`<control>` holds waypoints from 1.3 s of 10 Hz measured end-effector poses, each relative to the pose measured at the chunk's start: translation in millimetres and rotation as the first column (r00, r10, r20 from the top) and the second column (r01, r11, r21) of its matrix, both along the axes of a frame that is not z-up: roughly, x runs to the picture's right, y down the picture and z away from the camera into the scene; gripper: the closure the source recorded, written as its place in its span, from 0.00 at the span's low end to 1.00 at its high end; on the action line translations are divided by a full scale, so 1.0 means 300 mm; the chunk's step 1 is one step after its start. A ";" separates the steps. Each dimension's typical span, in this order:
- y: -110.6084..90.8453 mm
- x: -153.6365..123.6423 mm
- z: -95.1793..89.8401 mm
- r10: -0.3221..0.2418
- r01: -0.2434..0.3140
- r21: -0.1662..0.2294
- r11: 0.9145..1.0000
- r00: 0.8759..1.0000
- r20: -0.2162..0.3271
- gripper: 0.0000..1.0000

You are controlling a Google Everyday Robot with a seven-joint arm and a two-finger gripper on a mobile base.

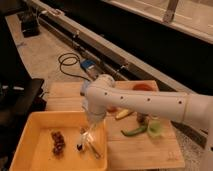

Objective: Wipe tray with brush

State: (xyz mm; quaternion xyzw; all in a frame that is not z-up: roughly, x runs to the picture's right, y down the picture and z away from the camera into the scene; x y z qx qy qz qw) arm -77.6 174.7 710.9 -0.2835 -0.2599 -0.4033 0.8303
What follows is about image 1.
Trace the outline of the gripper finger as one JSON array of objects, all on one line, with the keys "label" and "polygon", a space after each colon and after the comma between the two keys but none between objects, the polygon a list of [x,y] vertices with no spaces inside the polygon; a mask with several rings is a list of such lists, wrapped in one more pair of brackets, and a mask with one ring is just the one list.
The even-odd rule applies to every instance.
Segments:
[{"label": "gripper finger", "polygon": [[99,143],[99,133],[97,131],[91,131],[90,132],[90,140],[93,143],[98,144]]},{"label": "gripper finger", "polygon": [[84,131],[81,134],[81,143],[84,144],[88,140],[88,137],[89,137],[89,131]]}]

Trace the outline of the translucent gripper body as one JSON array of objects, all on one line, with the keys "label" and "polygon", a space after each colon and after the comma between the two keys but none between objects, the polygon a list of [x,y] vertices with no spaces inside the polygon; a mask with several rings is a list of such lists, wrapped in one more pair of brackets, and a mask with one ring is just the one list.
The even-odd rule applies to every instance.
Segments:
[{"label": "translucent gripper body", "polygon": [[94,114],[92,112],[87,113],[87,120],[89,122],[89,131],[92,132],[95,130],[95,128],[104,121],[106,117],[105,113],[101,114]]}]

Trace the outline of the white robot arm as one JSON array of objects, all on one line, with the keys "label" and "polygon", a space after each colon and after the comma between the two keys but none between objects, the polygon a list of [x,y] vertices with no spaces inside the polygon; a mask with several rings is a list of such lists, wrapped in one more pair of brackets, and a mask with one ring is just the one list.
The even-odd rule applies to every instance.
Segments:
[{"label": "white robot arm", "polygon": [[100,75],[85,89],[83,108],[94,125],[106,117],[108,106],[154,114],[208,132],[200,171],[213,169],[213,96],[184,92],[135,91],[115,88],[108,74]]}]

